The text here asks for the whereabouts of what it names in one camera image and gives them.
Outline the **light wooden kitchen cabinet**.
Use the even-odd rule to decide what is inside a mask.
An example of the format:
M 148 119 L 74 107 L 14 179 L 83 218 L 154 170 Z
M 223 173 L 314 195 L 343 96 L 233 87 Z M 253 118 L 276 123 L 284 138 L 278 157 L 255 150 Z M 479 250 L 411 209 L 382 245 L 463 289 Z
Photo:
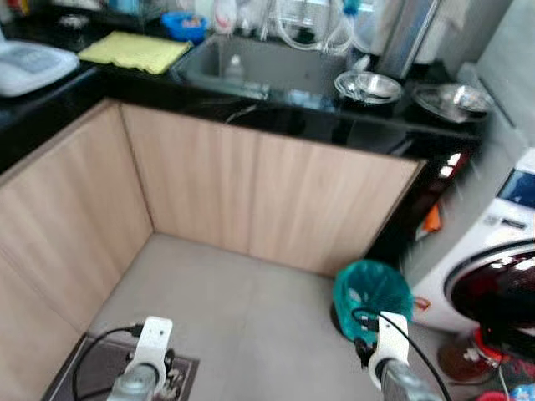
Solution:
M 105 99 L 0 167 L 0 401 L 39 401 L 156 232 L 335 275 L 420 161 Z

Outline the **teal mesh wastebasket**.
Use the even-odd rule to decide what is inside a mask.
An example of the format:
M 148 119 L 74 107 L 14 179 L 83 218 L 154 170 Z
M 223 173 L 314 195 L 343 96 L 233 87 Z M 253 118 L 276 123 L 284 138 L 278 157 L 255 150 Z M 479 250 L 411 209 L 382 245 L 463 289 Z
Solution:
M 375 340 L 373 332 L 354 320 L 352 312 L 356 309 L 370 309 L 373 318 L 378 311 L 413 318 L 415 298 L 411 287 L 401 272 L 383 262 L 364 259 L 345 266 L 335 276 L 332 297 L 338 329 L 352 343 Z

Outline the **dark patterned floor mat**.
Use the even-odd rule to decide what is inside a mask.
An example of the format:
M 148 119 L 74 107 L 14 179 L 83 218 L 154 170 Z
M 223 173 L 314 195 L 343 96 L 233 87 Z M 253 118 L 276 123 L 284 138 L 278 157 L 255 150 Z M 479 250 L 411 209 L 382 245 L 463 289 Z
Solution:
M 72 377 L 78 378 L 78 393 L 84 401 L 106 401 L 107 390 L 114 385 L 133 356 L 136 339 L 128 333 L 114 333 L 99 341 L 85 356 L 85 349 L 95 340 L 95 336 L 84 336 L 78 340 L 64 360 L 61 369 L 54 375 L 53 382 L 43 391 L 39 401 L 75 401 L 70 390 Z M 176 354 L 173 366 L 182 371 L 181 392 L 177 396 L 165 396 L 164 389 L 150 401 L 190 401 L 201 360 L 191 356 Z

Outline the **brown round floor object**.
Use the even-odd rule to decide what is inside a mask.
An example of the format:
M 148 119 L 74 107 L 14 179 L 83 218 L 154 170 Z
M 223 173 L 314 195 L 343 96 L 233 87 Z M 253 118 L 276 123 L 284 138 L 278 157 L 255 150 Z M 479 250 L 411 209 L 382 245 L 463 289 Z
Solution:
M 476 384 L 490 378 L 507 356 L 489 345 L 482 332 L 473 331 L 438 348 L 439 367 L 452 382 Z

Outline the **small orange tag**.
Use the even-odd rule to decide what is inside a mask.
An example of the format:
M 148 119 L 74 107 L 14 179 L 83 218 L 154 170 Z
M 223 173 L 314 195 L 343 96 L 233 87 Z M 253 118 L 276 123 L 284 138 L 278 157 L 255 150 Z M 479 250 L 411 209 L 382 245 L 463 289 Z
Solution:
M 420 228 L 425 233 L 436 232 L 443 228 L 440 204 L 435 204 L 431 207 L 431 210 L 428 211 L 425 219 L 421 222 Z

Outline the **white washing machine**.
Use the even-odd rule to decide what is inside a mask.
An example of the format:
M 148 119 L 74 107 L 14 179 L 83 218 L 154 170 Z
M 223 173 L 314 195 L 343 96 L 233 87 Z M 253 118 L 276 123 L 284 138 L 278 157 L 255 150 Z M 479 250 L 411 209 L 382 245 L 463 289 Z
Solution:
M 535 237 L 534 163 L 532 148 L 515 156 L 485 150 L 456 175 L 438 203 L 440 230 L 414 241 L 402 260 L 417 324 L 447 332 L 476 326 L 451 305 L 448 279 L 478 253 Z

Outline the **wide steel basin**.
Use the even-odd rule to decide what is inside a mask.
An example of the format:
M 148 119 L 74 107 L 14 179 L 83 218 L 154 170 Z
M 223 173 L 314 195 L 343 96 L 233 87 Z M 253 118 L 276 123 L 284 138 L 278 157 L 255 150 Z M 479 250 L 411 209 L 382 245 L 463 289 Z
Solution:
M 469 84 L 417 84 L 412 96 L 425 111 L 455 124 L 482 121 L 497 107 L 487 91 Z

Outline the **stainless steel sink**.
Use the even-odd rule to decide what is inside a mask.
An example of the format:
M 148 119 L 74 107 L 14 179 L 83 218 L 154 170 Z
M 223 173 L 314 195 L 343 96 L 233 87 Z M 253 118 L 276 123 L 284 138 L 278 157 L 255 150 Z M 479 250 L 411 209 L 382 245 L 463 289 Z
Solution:
M 242 57 L 243 83 L 222 79 L 222 70 L 233 54 Z M 377 112 L 393 107 L 405 97 L 404 91 L 391 104 L 362 104 L 345 99 L 335 88 L 335 78 L 351 66 L 345 56 L 299 50 L 278 42 L 213 35 L 180 57 L 169 75 L 202 90 L 324 112 Z

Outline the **small clear plastic bottle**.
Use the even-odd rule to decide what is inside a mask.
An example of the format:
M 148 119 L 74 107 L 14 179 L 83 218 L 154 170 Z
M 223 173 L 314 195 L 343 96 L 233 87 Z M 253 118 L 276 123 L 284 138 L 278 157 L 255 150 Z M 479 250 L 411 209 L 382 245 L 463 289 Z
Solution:
M 222 70 L 222 79 L 226 80 L 227 83 L 243 83 L 245 78 L 245 68 L 243 65 L 243 60 L 238 54 L 233 54 L 226 61 L 226 65 Z

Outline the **stainless steel cylinder canister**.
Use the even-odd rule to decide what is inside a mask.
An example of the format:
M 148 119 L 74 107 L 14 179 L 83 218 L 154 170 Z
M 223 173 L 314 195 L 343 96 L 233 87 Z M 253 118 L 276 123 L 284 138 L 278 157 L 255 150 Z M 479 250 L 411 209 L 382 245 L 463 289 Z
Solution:
M 416 61 L 442 0 L 377 0 L 377 23 L 372 53 L 373 70 L 405 79 Z

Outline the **yellow dish cloth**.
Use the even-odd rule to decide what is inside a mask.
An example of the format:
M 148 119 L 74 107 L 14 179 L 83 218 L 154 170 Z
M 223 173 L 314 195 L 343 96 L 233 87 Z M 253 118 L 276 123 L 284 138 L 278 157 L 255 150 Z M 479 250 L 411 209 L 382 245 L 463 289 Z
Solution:
M 171 66 L 192 47 L 191 42 L 146 37 L 115 31 L 79 51 L 81 61 L 110 64 L 117 68 L 136 69 L 150 75 L 168 72 Z

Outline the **blue plastic bowl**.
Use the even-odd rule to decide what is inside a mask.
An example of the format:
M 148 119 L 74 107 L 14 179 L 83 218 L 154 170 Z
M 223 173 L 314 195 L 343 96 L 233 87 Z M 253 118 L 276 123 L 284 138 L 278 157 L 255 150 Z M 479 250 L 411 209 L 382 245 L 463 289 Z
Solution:
M 177 42 L 201 43 L 206 38 L 209 20 L 188 11 L 170 11 L 160 17 L 169 38 Z

